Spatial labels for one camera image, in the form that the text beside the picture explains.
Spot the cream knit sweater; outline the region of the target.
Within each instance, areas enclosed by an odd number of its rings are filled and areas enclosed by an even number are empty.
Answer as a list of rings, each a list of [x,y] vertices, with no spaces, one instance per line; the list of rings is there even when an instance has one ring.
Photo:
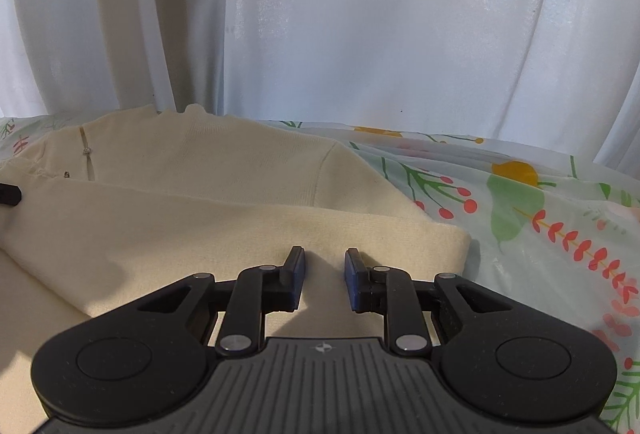
[[[142,107],[40,139],[1,124],[1,428],[44,414],[29,381],[43,342],[188,275],[232,279],[307,253],[302,307],[277,336],[370,336],[349,308],[346,250],[427,279],[462,269],[469,236],[433,221],[357,154],[325,137]]]

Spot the floral bed sheet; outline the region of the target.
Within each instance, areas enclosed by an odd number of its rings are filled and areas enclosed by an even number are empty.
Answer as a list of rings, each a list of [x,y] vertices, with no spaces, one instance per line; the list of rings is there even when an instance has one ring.
[[[91,122],[3,121],[34,139]],[[603,420],[617,432],[638,431],[637,181],[587,161],[478,137],[261,124],[342,143],[433,221],[468,234],[457,273],[598,336],[618,365]]]

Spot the white sheer curtain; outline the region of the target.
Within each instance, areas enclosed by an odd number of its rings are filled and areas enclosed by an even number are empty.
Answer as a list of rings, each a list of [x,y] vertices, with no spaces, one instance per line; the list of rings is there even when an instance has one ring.
[[[639,172],[639,0],[1,0],[1,111],[478,135]]]

